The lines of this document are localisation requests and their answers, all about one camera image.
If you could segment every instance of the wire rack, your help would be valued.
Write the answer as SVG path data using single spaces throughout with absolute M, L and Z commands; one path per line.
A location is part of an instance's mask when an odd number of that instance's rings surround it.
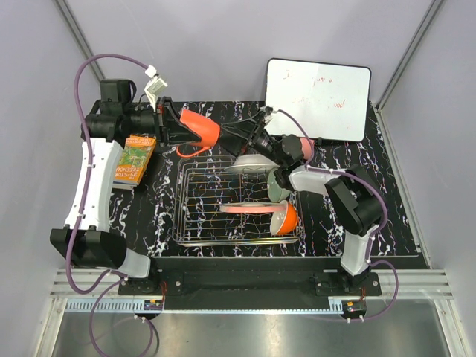
M 304 236 L 299 193 L 291 193 L 299 222 L 293 232 L 272 237 L 271 213 L 219 212 L 233 202 L 269 202 L 268 173 L 230 173 L 231 156 L 185 158 L 178 164 L 174 239 L 183 246 L 291 243 Z

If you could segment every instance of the orange mug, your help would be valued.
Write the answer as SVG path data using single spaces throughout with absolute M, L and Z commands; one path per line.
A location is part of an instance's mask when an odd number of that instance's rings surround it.
M 193 154 L 184 155 L 179 151 L 180 145 L 177 145 L 176 153 L 178 156 L 181 158 L 192 158 L 215 146 L 220 135 L 220 126 L 213 120 L 191 110 L 182 109 L 180 121 L 201 138 L 200 142 L 190 144 L 195 147 L 201 147 L 201 149 Z
M 300 143 L 303 147 L 304 160 L 307 160 L 312 156 L 311 145 L 314 146 L 315 141 L 311 139 L 311 142 L 309 142 L 306 138 L 301 138 Z

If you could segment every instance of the orange plate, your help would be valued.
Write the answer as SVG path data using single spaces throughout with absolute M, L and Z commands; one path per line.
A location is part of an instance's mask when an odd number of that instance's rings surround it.
M 220 206 L 220 212 L 224 213 L 273 213 L 283 212 L 286 207 L 281 203 L 273 202 L 241 202 L 225 203 Z

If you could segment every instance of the metal floor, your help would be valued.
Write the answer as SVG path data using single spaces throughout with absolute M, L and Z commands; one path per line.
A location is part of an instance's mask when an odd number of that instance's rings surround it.
M 369 301 L 368 315 L 385 306 Z M 108 331 L 127 314 L 97 314 L 94 334 Z M 89 344 L 89 314 L 65 313 L 55 357 L 97 356 Z M 380 357 L 450 356 L 434 305 L 429 300 L 398 300 L 377 321 L 328 323 L 302 315 L 168 315 L 154 320 L 162 357 Z M 127 321 L 98 342 L 114 357 L 137 356 L 149 330 Z

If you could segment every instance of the book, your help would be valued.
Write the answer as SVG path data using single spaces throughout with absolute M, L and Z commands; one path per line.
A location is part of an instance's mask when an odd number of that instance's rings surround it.
M 114 176 L 113 188 L 131 190 L 139 185 L 155 148 L 156 140 L 143 136 L 126 139 Z

